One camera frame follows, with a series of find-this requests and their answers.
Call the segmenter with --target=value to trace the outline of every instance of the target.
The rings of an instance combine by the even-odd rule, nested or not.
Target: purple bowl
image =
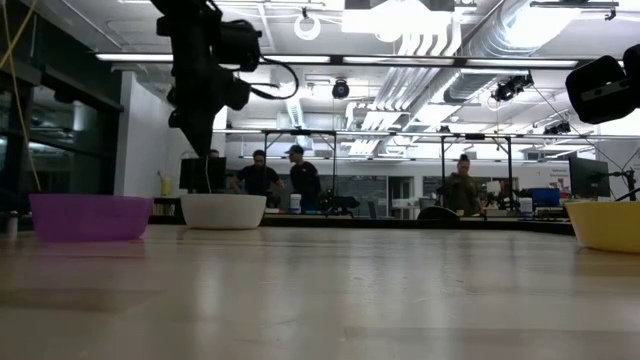
[[[31,194],[36,233],[47,242],[128,241],[144,233],[153,200],[126,196]]]

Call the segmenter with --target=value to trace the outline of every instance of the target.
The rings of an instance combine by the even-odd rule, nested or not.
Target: yellow bowl
[[[567,203],[578,241],[589,248],[640,253],[640,202]]]

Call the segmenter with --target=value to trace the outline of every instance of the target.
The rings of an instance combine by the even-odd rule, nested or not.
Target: baseball cap
[[[291,145],[291,148],[285,154],[304,154],[304,149],[300,145]]]

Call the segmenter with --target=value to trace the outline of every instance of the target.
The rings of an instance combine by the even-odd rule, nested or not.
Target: white bowl
[[[194,229],[249,230],[260,225],[266,196],[188,194],[180,198],[187,226]]]

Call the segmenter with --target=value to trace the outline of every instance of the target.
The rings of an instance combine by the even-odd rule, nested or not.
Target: person
[[[294,193],[301,195],[302,211],[317,210],[321,192],[318,169],[304,160],[302,146],[293,145],[286,153],[289,154],[289,161],[293,163],[289,175]]]
[[[469,175],[470,167],[469,157],[462,154],[458,160],[458,171],[447,177],[442,189],[445,207],[459,215],[462,212],[464,216],[481,213],[478,188],[475,180]]]
[[[269,187],[273,183],[278,188],[283,189],[284,184],[278,174],[270,167],[265,166],[266,154],[262,150],[253,152],[253,165],[249,165],[240,170],[236,176],[231,179],[231,189],[239,193],[238,184],[242,181],[245,183],[245,190],[249,195],[268,196]]]

